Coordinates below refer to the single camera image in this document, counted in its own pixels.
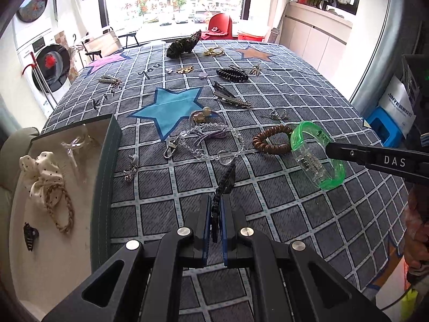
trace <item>white scrunchie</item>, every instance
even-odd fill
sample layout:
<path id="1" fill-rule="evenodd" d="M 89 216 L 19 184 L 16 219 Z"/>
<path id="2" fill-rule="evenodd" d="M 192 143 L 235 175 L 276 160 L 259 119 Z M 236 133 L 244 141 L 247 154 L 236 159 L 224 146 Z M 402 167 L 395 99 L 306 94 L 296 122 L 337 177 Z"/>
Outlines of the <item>white scrunchie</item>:
<path id="1" fill-rule="evenodd" d="M 45 210 L 45 194 L 48 186 L 60 184 L 64 186 L 64 178 L 55 161 L 54 153 L 43 151 L 37 159 L 23 156 L 19 159 L 19 166 L 24 173 L 23 183 L 29 191 L 30 199 L 40 209 Z M 55 207 L 61 199 L 62 191 L 55 189 L 51 193 L 50 204 Z"/>

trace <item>clear bead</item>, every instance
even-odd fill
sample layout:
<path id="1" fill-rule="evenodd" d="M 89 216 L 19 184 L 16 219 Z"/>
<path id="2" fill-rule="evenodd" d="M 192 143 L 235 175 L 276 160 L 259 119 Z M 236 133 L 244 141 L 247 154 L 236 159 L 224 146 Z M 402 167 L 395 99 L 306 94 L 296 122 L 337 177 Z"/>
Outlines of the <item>clear bead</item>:
<path id="1" fill-rule="evenodd" d="M 234 159 L 233 153 L 225 150 L 221 150 L 217 153 L 217 156 L 219 157 L 220 164 L 228 165 L 232 162 Z"/>

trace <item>purple star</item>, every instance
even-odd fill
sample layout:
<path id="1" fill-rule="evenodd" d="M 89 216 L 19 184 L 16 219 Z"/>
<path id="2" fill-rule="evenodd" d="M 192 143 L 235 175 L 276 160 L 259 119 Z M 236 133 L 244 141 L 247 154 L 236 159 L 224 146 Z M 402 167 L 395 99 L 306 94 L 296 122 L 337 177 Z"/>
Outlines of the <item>purple star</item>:
<path id="1" fill-rule="evenodd" d="M 115 63 L 115 62 L 122 62 L 123 60 L 127 60 L 127 59 L 131 59 L 131 58 L 123 55 L 122 53 L 121 54 L 112 54 L 111 56 L 97 59 L 88 65 L 88 67 L 90 69 L 89 69 L 89 72 L 86 74 L 86 76 L 95 73 L 98 69 L 102 68 L 103 66 L 105 66 L 107 64 Z"/>

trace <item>bed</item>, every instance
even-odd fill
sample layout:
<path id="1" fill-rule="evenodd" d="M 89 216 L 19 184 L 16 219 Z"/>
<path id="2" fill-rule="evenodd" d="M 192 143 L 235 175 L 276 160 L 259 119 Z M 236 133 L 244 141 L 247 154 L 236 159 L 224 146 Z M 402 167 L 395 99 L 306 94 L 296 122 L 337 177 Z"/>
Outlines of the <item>bed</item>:
<path id="1" fill-rule="evenodd" d="M 217 46 L 225 50 L 225 55 L 203 56 L 204 51 Z M 402 255 L 403 210 L 408 198 L 403 180 L 346 163 L 345 182 L 325 192 L 312 186 L 291 154 L 255 153 L 252 138 L 280 123 L 267 118 L 272 109 L 279 113 L 285 110 L 288 119 L 284 123 L 288 125 L 313 121 L 343 142 L 379 145 L 374 132 L 363 126 L 350 103 L 317 70 L 284 46 L 200 41 L 193 53 L 177 60 L 166 57 L 167 47 L 136 47 L 90 64 L 43 130 L 48 132 L 97 115 L 115 115 L 122 140 L 113 180 L 111 254 L 128 240 L 158 240 L 182 226 L 187 212 L 198 207 L 202 195 L 213 193 L 217 187 L 225 169 L 217 161 L 198 161 L 184 148 L 170 160 L 162 156 L 170 137 L 187 129 L 187 118 L 172 117 L 171 129 L 165 135 L 155 120 L 141 114 L 142 108 L 157 100 L 160 91 L 174 95 L 199 88 L 196 103 L 218 112 L 248 144 L 246 154 L 236 159 L 236 183 L 230 197 L 241 205 L 249 225 L 276 241 L 304 241 L 372 298 Z M 216 74 L 216 69 L 229 65 L 259 65 L 262 74 L 250 75 L 246 83 L 230 83 Z M 193 66 L 194 70 L 177 74 L 176 70 L 184 66 Z M 148 76 L 142 73 L 150 68 Z M 201 72 L 208 77 L 199 78 Z M 122 81 L 121 89 L 106 96 L 108 84 L 98 81 L 105 74 Z M 214 99 L 214 81 L 251 102 L 252 110 Z M 93 98 L 97 98 L 95 108 Z M 276 136 L 271 142 L 277 144 L 284 139 Z M 316 143 L 310 144 L 320 159 L 326 159 Z M 230 151 L 238 149 L 232 138 L 209 140 L 202 146 L 209 155 L 226 146 Z M 132 154 L 139 156 L 139 169 L 134 181 L 128 183 L 123 170 L 128 169 L 128 156 Z M 246 271 L 226 270 L 220 244 L 210 243 L 208 266 L 183 273 L 179 320 L 251 321 L 251 301 Z"/>

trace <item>light blue star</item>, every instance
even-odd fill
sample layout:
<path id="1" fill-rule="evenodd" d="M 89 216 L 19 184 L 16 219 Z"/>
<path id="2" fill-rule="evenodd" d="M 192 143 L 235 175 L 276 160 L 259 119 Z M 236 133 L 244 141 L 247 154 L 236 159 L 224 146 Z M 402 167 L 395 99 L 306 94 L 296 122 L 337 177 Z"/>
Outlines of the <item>light blue star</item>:
<path id="1" fill-rule="evenodd" d="M 192 111 L 203 108 L 197 102 L 201 89 L 198 87 L 172 92 L 158 87 L 155 90 L 154 102 L 133 112 L 128 117 L 154 120 L 161 140 L 165 140 L 183 118 L 189 118 Z"/>

